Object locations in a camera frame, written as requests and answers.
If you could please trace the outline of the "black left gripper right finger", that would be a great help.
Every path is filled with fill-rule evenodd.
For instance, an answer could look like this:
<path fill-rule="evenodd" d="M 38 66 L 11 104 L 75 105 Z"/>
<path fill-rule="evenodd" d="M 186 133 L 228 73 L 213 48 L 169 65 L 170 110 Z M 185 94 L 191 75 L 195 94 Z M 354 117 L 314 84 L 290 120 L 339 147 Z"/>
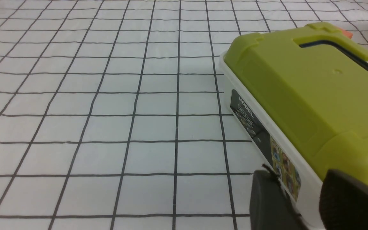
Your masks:
<path fill-rule="evenodd" d="M 321 188 L 319 213 L 326 230 L 368 230 L 368 185 L 329 169 Z"/>

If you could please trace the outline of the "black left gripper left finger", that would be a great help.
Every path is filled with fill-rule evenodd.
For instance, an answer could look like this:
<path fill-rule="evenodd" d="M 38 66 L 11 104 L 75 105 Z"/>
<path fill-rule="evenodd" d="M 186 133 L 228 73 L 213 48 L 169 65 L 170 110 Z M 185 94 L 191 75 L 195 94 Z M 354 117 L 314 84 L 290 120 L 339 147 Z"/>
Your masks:
<path fill-rule="evenodd" d="M 252 230 L 307 230 L 270 166 L 254 171 L 249 205 Z"/>

